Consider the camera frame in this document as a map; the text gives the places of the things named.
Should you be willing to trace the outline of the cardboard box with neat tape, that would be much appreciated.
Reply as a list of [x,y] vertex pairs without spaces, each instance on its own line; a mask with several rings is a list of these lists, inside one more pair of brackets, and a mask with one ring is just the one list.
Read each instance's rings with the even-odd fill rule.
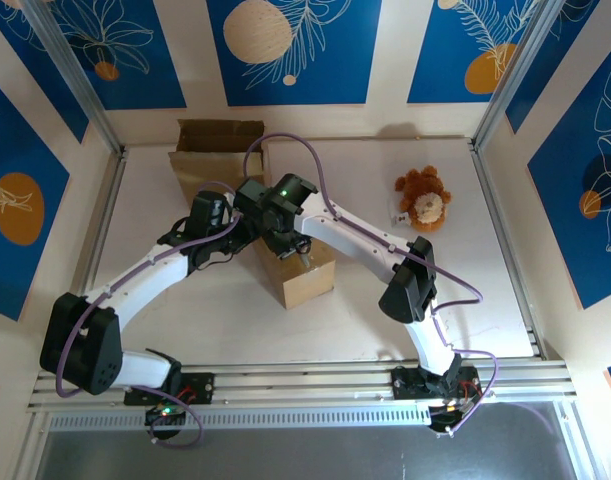
[[252,244],[269,281],[270,291],[286,309],[295,308],[331,291],[335,283],[334,250],[313,239],[307,264],[294,253],[279,259],[262,239]]

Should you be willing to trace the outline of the cardboard box with ragged tape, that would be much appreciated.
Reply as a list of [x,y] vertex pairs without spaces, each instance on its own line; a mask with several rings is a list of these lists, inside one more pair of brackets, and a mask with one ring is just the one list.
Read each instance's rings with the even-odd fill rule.
[[170,164],[188,203],[206,182],[216,181],[235,189],[252,176],[264,183],[262,151],[257,146],[244,163],[249,146],[265,133],[261,121],[180,119],[176,150]]

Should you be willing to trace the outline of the brown plush toy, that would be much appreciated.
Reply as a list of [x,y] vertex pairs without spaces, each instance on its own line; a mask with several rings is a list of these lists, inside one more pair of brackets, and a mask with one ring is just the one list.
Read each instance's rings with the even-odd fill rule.
[[396,223],[408,223],[423,233],[436,232],[443,226],[452,195],[445,189],[433,165],[421,170],[411,169],[399,176],[394,191],[401,194],[394,216]]

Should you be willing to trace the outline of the aluminium side rail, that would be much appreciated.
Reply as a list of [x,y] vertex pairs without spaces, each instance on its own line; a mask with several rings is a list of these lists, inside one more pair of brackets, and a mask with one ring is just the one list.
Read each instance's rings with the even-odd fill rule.
[[488,171],[485,159],[479,152],[479,149],[475,146],[474,141],[470,142],[469,147],[472,162],[481,186],[492,224],[494,226],[499,247],[505,262],[505,267],[509,275],[510,283],[512,285],[514,296],[516,298],[525,329],[528,334],[531,334],[534,337],[534,340],[531,341],[533,350],[535,351],[534,357],[537,357],[540,360],[549,360],[550,355],[547,351],[540,329],[536,322],[534,307],[530,302],[528,291],[522,277],[522,272],[520,271],[520,267],[509,236],[509,230],[506,222],[504,221],[501,205],[497,199],[492,178]]
[[81,295],[96,284],[125,167],[125,153],[110,153],[94,171],[84,172],[68,188],[66,199],[73,201],[73,214],[65,227],[74,244],[73,270],[65,293]]

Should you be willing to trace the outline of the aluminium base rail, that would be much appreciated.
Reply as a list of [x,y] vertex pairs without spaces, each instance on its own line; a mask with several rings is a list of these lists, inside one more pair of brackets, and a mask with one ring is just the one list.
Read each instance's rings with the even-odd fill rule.
[[[316,407],[342,404],[372,406],[394,400],[391,371],[415,367],[415,361],[310,362],[283,364],[187,365],[185,373],[214,375],[213,407]],[[575,400],[564,361],[537,357],[501,359],[488,402]],[[55,378],[41,371],[34,383],[29,412],[124,410],[124,391],[112,388],[93,396],[63,399]]]

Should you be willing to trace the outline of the aluminium frame post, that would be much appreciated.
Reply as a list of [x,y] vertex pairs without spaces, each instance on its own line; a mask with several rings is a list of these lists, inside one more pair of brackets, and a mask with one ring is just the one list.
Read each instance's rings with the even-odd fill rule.
[[105,109],[62,30],[42,0],[19,0],[21,10],[51,61],[72,92],[88,120],[109,150],[122,158],[124,146],[114,131]]
[[539,0],[509,65],[491,97],[487,109],[471,138],[472,150],[480,153],[489,143],[518,87],[558,16],[565,0]]

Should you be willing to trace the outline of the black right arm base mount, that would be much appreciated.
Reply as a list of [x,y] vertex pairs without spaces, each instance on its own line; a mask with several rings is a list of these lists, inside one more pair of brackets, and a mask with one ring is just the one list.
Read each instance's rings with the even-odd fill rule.
[[390,374],[395,400],[462,400],[482,395],[478,371],[472,366],[443,375],[398,366]]

